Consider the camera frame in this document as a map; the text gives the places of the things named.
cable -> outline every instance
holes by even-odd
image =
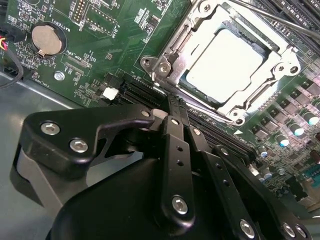
[[[315,40],[320,41],[320,34],[315,32],[315,31],[312,31],[312,30],[309,30],[309,29],[304,28],[302,26],[299,26],[299,25],[297,25],[297,24],[295,24],[293,22],[290,22],[290,21],[285,20],[285,19],[283,19],[281,17],[273,15],[273,14],[271,14],[269,12],[266,12],[266,11],[264,11],[264,10],[258,8],[258,7],[255,7],[255,6],[253,6],[253,5],[249,4],[249,3],[244,2],[244,1],[241,1],[241,0],[229,0],[229,1],[232,2],[232,3],[238,4],[238,5],[246,8],[246,9],[250,9],[251,11],[256,12],[257,14],[260,14],[260,15],[263,15],[263,16],[265,16],[267,18],[273,19],[273,20],[275,20],[275,21],[277,21],[277,22],[279,22],[279,23],[281,23],[281,24],[283,24],[283,25],[285,25],[285,26],[287,26],[287,27],[289,27],[289,28],[291,28],[293,30],[299,31],[300,33],[302,33],[302,34],[304,34],[306,36],[309,36],[309,37],[311,37],[311,38],[313,38]]]
[[[10,82],[0,85],[0,90],[16,84],[24,76],[24,68],[22,67],[18,57],[14,54],[14,52],[12,52],[9,48],[7,48],[5,53],[8,55],[8,57],[14,62],[14,64],[18,68],[18,74]]]

surface-mount component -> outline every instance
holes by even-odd
[[[292,123],[289,125],[291,132],[297,137],[304,134],[305,130],[297,123]]]
[[[311,80],[307,80],[302,87],[314,96],[320,95],[320,87]]]
[[[269,131],[273,132],[279,128],[277,124],[275,124],[270,118],[265,117],[262,119],[261,124],[268,129]]]
[[[274,108],[270,112],[270,116],[273,117],[278,122],[284,124],[289,118],[284,115],[279,109]]]
[[[41,22],[31,30],[33,50],[42,57],[62,53],[67,47],[63,30],[52,22]]]
[[[306,112],[302,117],[310,125],[316,125],[319,122],[319,117],[314,115],[312,112]]]
[[[297,89],[290,96],[301,105],[307,105],[310,103],[310,99]]]
[[[287,99],[282,101],[279,105],[289,114],[296,114],[299,111],[299,108]]]
[[[254,135],[256,135],[258,138],[260,139],[265,139],[266,137],[269,136],[269,134],[267,132],[265,132],[260,126],[255,126],[252,129],[252,132]]]
[[[287,147],[290,144],[289,139],[283,134],[277,135],[275,137],[275,140],[277,141],[280,147]]]

screw hole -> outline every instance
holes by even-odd
[[[237,121],[235,121],[236,124],[240,125],[240,124],[243,124],[244,121],[242,119],[238,119]]]
[[[143,65],[145,65],[146,67],[150,66],[150,60],[148,59],[143,60]]]
[[[215,166],[217,169],[222,170],[222,166],[219,163],[217,163]]]
[[[183,167],[184,166],[184,163],[180,160],[176,161],[176,164],[178,164],[178,166],[180,167]]]
[[[297,66],[293,66],[291,69],[290,69],[290,73],[292,74],[296,74],[298,72],[299,68]]]
[[[230,187],[230,183],[227,180],[223,180],[223,184],[226,185],[227,187]]]

electrolytic capacitor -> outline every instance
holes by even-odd
[[[293,134],[297,137],[301,136],[305,132],[305,130],[301,126],[299,126],[299,124],[297,123],[291,124],[289,128],[291,132],[293,132]]]
[[[275,137],[275,140],[277,141],[277,143],[281,146],[281,147],[286,147],[289,145],[289,140],[286,138],[285,135],[283,134],[279,134]]]
[[[310,152],[310,157],[312,158],[312,160],[314,160],[316,164],[320,164],[320,155],[316,150],[312,150]]]
[[[266,180],[272,178],[272,173],[270,172],[269,167],[266,167],[265,169],[262,169],[261,170],[261,175]]]
[[[262,157],[262,158],[266,158],[268,156],[268,152],[267,152],[265,146],[259,146],[258,152],[260,154],[260,157]]]
[[[318,102],[315,107],[320,111],[320,102]]]
[[[256,177],[259,179],[259,181],[260,181],[261,183],[264,183],[264,182],[265,182],[265,179],[264,179],[264,177],[263,177],[261,174],[258,174]]]
[[[316,125],[319,122],[319,117],[314,115],[312,112],[306,112],[302,117],[310,125]]]

